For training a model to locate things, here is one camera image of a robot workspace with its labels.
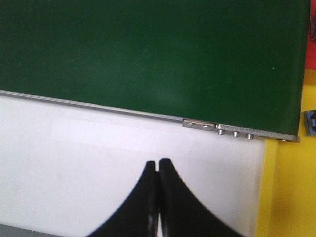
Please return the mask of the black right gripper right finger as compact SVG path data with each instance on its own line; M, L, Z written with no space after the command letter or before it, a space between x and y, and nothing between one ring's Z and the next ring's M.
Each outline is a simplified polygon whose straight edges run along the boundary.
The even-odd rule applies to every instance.
M240 237L213 215L181 179L172 161L159 161L160 216L164 237Z

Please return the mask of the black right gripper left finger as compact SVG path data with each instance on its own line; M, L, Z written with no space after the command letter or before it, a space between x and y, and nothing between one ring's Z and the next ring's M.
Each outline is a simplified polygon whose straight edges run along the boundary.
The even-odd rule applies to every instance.
M91 233L92 237L156 237L158 233L158 173L148 161L125 201Z

